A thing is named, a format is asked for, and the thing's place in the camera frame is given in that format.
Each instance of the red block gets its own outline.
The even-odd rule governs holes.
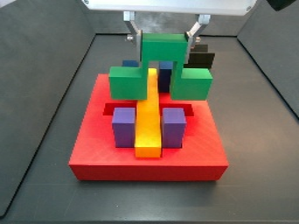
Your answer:
[[[228,168],[220,136],[206,101],[172,101],[160,94],[160,108],[184,108],[187,127],[180,149],[163,149],[162,158],[136,158],[135,149],[116,148],[114,107],[135,107],[135,101],[110,97],[108,76],[98,77],[70,168],[80,180],[218,180]]]

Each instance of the toy block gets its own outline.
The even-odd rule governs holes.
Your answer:
[[[183,108],[163,109],[163,148],[183,147],[186,117]]]
[[[147,100],[136,103],[135,156],[162,156],[162,130],[159,113],[158,79],[155,69],[148,70]]]
[[[207,53],[208,52],[208,45],[195,45],[195,47],[191,49],[192,53]]]
[[[180,81],[172,81],[171,96],[174,100],[204,101],[211,89],[211,72],[206,68],[184,68]]]
[[[108,79],[112,99],[146,99],[147,77],[143,77],[143,69],[140,67],[112,66]]]
[[[144,33],[143,65],[151,60],[184,61],[187,40],[183,34]]]
[[[136,136],[136,109],[115,108],[112,128],[118,148],[134,148]]]
[[[70,168],[79,180],[210,181],[220,179],[228,168],[228,160],[208,102],[172,101],[170,94],[160,94],[159,101],[162,107],[191,105],[194,115],[186,114],[188,125],[182,149],[167,148],[163,149],[163,157],[140,159],[135,157],[134,149],[115,146],[112,114],[103,115],[106,105],[115,105],[115,100],[110,98],[108,76],[104,74],[98,76],[70,158]],[[122,103],[127,104],[127,101],[116,101],[116,105]]]
[[[212,64],[214,58],[214,52],[191,52],[188,64]]]
[[[124,59],[123,60],[123,67],[139,67],[139,63],[136,60]]]
[[[172,70],[174,70],[174,62],[172,61],[160,61],[159,62],[159,74],[158,74],[159,93],[170,93]]]
[[[183,68],[208,68],[211,69],[211,64],[210,63],[198,63],[198,64],[184,64]]]

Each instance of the yellow bar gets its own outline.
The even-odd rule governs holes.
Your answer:
[[[135,156],[138,158],[162,156],[158,75],[152,68],[148,69],[147,100],[136,103]]]

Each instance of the purple cube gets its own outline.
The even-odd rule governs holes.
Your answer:
[[[186,129],[183,108],[163,109],[163,148],[182,148]]]
[[[136,109],[115,108],[112,128],[118,148],[135,148]]]

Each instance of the table surface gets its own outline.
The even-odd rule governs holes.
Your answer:
[[[76,180],[68,160],[95,79],[136,57],[124,38],[96,36],[0,221],[299,221],[298,119],[235,38],[202,38],[216,53],[210,108],[230,161],[220,181]]]

